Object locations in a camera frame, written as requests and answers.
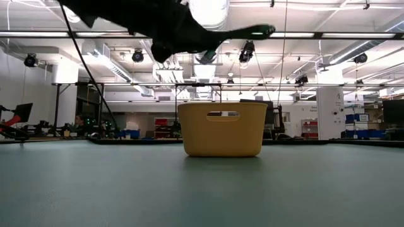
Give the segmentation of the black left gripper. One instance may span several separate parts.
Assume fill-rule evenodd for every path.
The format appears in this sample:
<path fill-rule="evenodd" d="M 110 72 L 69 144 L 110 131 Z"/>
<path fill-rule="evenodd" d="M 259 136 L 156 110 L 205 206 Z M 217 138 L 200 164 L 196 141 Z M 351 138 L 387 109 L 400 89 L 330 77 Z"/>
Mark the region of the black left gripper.
<path fill-rule="evenodd" d="M 253 25 L 227 32 L 210 31 L 192 16 L 188 5 L 176 0 L 126 0 L 126 27 L 152 39 L 151 52 L 162 63 L 179 52 L 215 50 L 232 39 L 265 40 L 275 33 L 273 25 Z"/>

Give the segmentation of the silver ventilation duct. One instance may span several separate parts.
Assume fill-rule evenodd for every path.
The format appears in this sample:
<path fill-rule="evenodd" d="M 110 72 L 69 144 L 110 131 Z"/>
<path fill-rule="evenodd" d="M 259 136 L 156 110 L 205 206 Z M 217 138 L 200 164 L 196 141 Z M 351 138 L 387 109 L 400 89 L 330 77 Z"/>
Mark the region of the silver ventilation duct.
<path fill-rule="evenodd" d="M 229 13 L 230 0 L 188 0 L 193 18 L 209 31 L 223 30 Z M 212 83 L 218 64 L 217 48 L 210 52 L 210 59 L 205 58 L 207 52 L 193 55 L 196 63 L 193 73 L 197 83 Z"/>

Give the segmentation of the white building pillar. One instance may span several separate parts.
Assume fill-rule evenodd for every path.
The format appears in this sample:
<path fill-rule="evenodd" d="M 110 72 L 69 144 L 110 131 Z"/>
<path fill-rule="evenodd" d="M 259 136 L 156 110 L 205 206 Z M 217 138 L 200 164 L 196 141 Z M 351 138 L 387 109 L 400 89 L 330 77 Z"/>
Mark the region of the white building pillar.
<path fill-rule="evenodd" d="M 319 140 L 339 139 L 345 130 L 343 73 L 341 69 L 318 72 L 316 90 Z"/>

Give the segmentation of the black computer monitor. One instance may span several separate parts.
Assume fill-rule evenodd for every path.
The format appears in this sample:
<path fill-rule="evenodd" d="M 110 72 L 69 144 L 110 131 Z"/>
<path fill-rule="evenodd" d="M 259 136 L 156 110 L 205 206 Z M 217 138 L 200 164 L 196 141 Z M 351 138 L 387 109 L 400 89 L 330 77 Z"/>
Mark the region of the black computer monitor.
<path fill-rule="evenodd" d="M 19 122 L 26 123 L 29 120 L 32 111 L 33 103 L 26 103 L 17 105 L 14 109 L 14 116 L 19 117 Z"/>
<path fill-rule="evenodd" d="M 383 101 L 383 116 L 385 123 L 404 124 L 404 100 Z"/>

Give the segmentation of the black overhead frame beam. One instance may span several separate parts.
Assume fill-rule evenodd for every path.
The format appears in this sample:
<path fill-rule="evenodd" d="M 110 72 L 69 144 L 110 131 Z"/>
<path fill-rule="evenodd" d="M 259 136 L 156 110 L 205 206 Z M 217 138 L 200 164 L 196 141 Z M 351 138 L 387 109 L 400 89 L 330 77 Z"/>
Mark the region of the black overhead frame beam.
<path fill-rule="evenodd" d="M 147 39 L 144 35 L 128 32 L 73 32 L 81 39 Z M 68 38 L 65 31 L 0 31 L 0 38 Z M 275 32 L 268 39 L 285 40 L 404 40 L 401 33 L 352 33 L 352 32 Z"/>

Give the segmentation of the shelf with blue bins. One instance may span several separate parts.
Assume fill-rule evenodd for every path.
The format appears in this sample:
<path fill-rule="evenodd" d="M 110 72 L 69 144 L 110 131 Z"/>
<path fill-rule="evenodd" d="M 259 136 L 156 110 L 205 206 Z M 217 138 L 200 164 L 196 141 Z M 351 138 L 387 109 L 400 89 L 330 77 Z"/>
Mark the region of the shelf with blue bins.
<path fill-rule="evenodd" d="M 368 113 L 353 113 L 345 116 L 343 139 L 380 139 L 385 136 L 382 121 L 372 120 Z"/>

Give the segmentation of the black flat monitor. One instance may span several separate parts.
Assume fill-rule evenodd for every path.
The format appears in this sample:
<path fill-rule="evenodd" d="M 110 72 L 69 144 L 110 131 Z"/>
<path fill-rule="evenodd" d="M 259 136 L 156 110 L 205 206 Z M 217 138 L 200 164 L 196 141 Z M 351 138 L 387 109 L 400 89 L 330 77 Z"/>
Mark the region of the black flat monitor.
<path fill-rule="evenodd" d="M 240 99 L 240 102 L 267 104 L 265 124 L 274 124 L 274 106 L 272 101 Z"/>

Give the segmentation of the blue storage bin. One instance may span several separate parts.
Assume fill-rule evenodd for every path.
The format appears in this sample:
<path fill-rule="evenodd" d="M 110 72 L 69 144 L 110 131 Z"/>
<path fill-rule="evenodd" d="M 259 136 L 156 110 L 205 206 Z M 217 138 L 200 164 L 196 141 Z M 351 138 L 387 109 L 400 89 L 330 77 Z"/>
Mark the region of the blue storage bin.
<path fill-rule="evenodd" d="M 129 137 L 130 139 L 139 139 L 140 131 L 139 130 L 122 130 L 118 133 L 118 136 L 124 137 L 124 138 Z"/>

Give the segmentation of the shelf with red bins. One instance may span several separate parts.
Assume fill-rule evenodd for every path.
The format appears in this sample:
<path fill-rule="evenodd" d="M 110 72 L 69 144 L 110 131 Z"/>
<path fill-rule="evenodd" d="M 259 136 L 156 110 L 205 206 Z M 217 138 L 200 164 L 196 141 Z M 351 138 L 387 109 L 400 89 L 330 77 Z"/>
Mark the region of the shelf with red bins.
<path fill-rule="evenodd" d="M 175 117 L 154 118 L 155 139 L 177 139 L 181 137 L 181 125 Z"/>
<path fill-rule="evenodd" d="M 301 136 L 306 140 L 318 140 L 318 120 L 303 119 L 301 120 Z"/>

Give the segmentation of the green table mat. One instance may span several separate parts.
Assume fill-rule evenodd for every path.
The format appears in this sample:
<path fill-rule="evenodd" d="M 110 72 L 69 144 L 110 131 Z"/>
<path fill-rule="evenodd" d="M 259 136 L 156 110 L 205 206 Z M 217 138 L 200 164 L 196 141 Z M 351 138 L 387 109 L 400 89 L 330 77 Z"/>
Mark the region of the green table mat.
<path fill-rule="evenodd" d="M 2 144 L 0 227 L 404 227 L 404 149 Z"/>

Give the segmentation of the yellow plastic basket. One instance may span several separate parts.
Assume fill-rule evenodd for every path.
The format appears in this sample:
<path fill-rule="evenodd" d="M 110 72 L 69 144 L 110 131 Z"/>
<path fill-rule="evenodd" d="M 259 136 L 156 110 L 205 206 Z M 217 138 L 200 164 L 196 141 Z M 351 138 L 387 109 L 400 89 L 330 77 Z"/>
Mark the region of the yellow plastic basket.
<path fill-rule="evenodd" d="M 195 157 L 253 157 L 261 152 L 264 103 L 185 103 L 178 106 L 184 150 Z"/>

